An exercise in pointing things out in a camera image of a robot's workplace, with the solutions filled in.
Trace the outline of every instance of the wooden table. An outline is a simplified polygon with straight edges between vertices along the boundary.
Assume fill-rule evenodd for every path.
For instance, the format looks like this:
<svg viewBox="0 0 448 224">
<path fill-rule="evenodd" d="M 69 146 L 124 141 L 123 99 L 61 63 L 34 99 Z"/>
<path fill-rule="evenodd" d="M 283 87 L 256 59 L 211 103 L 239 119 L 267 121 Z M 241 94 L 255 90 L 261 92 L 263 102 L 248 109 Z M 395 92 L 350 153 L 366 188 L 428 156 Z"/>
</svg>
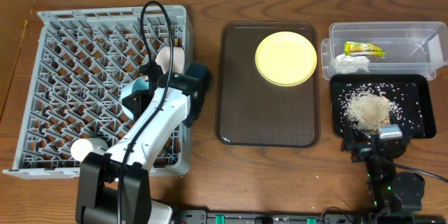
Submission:
<svg viewBox="0 0 448 224">
<path fill-rule="evenodd" d="M 13 166 L 39 33 L 37 11 L 142 6 L 148 0 L 36 0 L 0 124 L 0 164 Z M 195 29 L 195 61 L 218 75 L 221 32 L 231 21 L 305 21 L 318 41 L 334 22 L 442 21 L 448 0 L 158 0 L 184 5 Z M 226 211 L 320 214 L 326 207 L 347 211 L 373 207 L 364 164 L 340 152 L 330 121 L 329 81 L 320 72 L 321 140 L 309 149 L 229 147 L 214 136 L 216 87 L 206 96 L 192 131 L 190 172 L 151 178 L 152 196 L 178 207 Z M 448 176 L 448 68 L 430 82 L 437 136 L 414 140 L 397 161 Z M 0 222 L 74 223 L 78 179 L 26 181 L 0 175 Z M 422 215 L 448 218 L 448 185 L 426 178 Z"/>
</svg>

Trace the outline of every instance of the plastic container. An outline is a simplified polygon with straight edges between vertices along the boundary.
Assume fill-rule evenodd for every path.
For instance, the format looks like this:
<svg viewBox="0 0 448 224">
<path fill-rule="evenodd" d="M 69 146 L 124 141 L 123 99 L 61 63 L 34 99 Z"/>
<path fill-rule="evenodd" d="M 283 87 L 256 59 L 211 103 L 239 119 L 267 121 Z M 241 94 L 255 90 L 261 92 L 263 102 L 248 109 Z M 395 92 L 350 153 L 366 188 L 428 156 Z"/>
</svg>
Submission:
<svg viewBox="0 0 448 224">
<path fill-rule="evenodd" d="M 387 52 L 385 58 L 368 57 L 368 72 L 359 69 L 356 74 L 420 74 L 430 81 L 448 64 L 448 28 L 443 22 L 335 23 L 330 38 L 321 44 L 325 79 L 340 73 L 334 61 L 344 53 L 346 41 L 373 43 Z"/>
<path fill-rule="evenodd" d="M 183 6 L 165 6 L 173 35 L 193 60 L 193 28 Z M 141 7 L 40 12 L 42 28 L 13 168 L 23 179 L 79 176 L 72 143 L 100 138 L 108 146 L 129 131 L 123 87 L 148 62 L 139 34 Z M 157 6 L 146 9 L 144 31 L 154 58 L 168 46 L 166 20 Z M 150 176 L 179 176 L 190 169 L 190 129 L 180 124 L 157 157 Z"/>
</svg>

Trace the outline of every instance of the tray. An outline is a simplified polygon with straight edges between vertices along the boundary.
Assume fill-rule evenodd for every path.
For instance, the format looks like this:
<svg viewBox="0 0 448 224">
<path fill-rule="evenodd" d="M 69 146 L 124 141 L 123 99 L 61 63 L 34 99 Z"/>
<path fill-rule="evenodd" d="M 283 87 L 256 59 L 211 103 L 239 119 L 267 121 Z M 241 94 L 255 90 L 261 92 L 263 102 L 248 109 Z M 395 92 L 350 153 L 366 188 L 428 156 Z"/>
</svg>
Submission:
<svg viewBox="0 0 448 224">
<path fill-rule="evenodd" d="M 319 71 L 280 87 L 257 70 L 256 49 L 276 32 L 301 34 L 316 48 L 314 28 L 302 22 L 235 22 L 223 32 L 216 136 L 224 144 L 306 148 L 320 137 Z"/>
<path fill-rule="evenodd" d="M 428 81 L 419 74 L 339 74 L 330 80 L 331 109 L 333 129 L 337 136 L 342 137 L 342 115 L 345 109 L 341 106 L 341 97 L 348 91 L 363 84 L 375 85 L 384 83 L 393 87 L 382 87 L 387 99 L 402 108 L 402 118 L 399 121 L 405 126 L 413 138 L 433 138 L 435 128 L 433 107 L 429 93 Z"/>
<path fill-rule="evenodd" d="M 193 60 L 193 28 L 183 6 L 165 6 L 185 69 Z M 70 154 L 73 140 L 98 137 L 112 146 L 133 122 L 118 98 L 138 76 L 138 66 L 167 46 L 166 20 L 157 6 L 146 9 L 144 30 L 150 55 L 139 34 L 141 7 L 39 12 L 42 28 L 13 168 L 23 179 L 69 179 L 80 162 Z M 178 176 L 190 168 L 190 130 L 172 133 L 150 176 Z"/>
</svg>

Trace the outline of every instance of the black cable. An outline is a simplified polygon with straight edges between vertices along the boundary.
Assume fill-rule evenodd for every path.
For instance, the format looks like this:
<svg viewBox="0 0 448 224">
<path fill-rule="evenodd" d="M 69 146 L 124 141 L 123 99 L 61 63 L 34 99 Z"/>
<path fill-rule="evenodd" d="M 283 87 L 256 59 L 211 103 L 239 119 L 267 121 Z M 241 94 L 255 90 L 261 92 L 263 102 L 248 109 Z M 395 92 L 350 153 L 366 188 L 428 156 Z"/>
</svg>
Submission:
<svg viewBox="0 0 448 224">
<path fill-rule="evenodd" d="M 325 218 L 325 212 L 328 211 L 328 210 L 330 210 L 330 209 L 337 209 L 337 210 L 341 211 L 342 214 L 344 214 L 345 218 L 346 218 L 351 224 L 354 224 L 354 222 L 353 222 L 352 220 L 349 219 L 349 217 L 344 213 L 344 211 L 343 211 L 342 209 L 340 209 L 339 207 L 337 207 L 337 206 L 330 206 L 330 207 L 328 207 L 327 209 L 323 210 L 323 213 L 321 214 L 321 222 L 322 222 L 322 223 L 325 223 L 325 220 L 324 220 L 324 218 Z"/>
<path fill-rule="evenodd" d="M 437 174 L 433 174 L 433 173 L 430 173 L 430 172 L 427 172 L 427 171 L 423 171 L 423 170 L 420 170 L 420 169 L 415 169 L 415 168 L 412 168 L 412 167 L 407 167 L 407 166 L 402 165 L 402 164 L 396 164 L 396 163 L 394 163 L 392 161 L 387 160 L 384 157 L 383 157 L 383 162 L 385 162 L 388 165 L 397 167 L 397 168 L 401 168 L 401 169 L 405 169 L 405 170 L 408 170 L 408 171 L 411 171 L 411 172 L 416 172 L 416 173 L 420 173 L 420 174 L 423 174 L 423 175 L 427 175 L 427 176 L 433 177 L 434 179 L 440 179 L 441 181 L 443 181 L 445 183 L 448 183 L 448 178 L 444 178 L 444 177 L 439 176 Z"/>
<path fill-rule="evenodd" d="M 125 152 L 125 156 L 123 157 L 123 161 L 121 163 L 121 167 L 120 167 L 120 176 L 118 179 L 118 212 L 117 212 L 117 222 L 118 224 L 121 224 L 121 220 L 122 220 L 122 206 L 123 206 L 123 177 L 125 175 L 125 167 L 126 167 L 126 162 L 127 159 L 129 158 L 129 154 L 132 152 L 132 148 L 134 147 L 135 142 L 137 141 L 137 139 L 139 138 L 140 134 L 145 130 L 146 126 L 148 126 L 149 122 L 154 119 L 154 117 L 157 115 L 157 113 L 162 109 L 162 105 L 165 102 L 165 97 L 167 96 L 167 92 L 168 92 L 168 87 L 169 87 L 169 81 L 171 79 L 171 75 L 172 75 L 172 71 L 173 71 L 173 53 L 174 53 L 174 37 L 172 34 L 172 30 L 171 30 L 171 22 L 169 21 L 169 17 L 168 17 L 168 13 L 167 10 L 165 10 L 165 8 L 163 7 L 163 5 L 161 3 L 159 3 L 158 1 L 149 1 L 148 3 L 146 3 L 143 7 L 143 9 L 141 10 L 141 15 L 140 15 L 140 33 L 141 33 L 141 37 L 143 39 L 143 42 L 145 44 L 146 47 L 146 51 L 148 52 L 148 56 L 149 56 L 149 60 L 151 62 L 151 52 L 149 50 L 148 47 L 148 42 L 146 41 L 146 37 L 145 37 L 145 32 L 144 32 L 144 15 L 146 12 L 146 8 L 151 5 L 151 4 L 155 4 L 157 6 L 160 7 L 160 10 L 162 10 L 163 15 L 165 16 L 165 20 L 167 21 L 167 28 L 168 28 L 168 36 L 169 36 L 169 69 L 168 69 L 168 78 L 167 78 L 167 84 L 165 85 L 165 89 L 163 90 L 162 93 L 162 97 L 160 98 L 160 103 L 159 105 L 157 105 L 157 108 L 155 108 L 155 111 L 153 112 L 153 114 L 147 119 L 147 121 L 145 121 L 145 123 L 139 128 L 139 130 L 136 132 L 134 138 L 129 142 L 129 144 L 127 145 L 127 149 Z"/>
</svg>

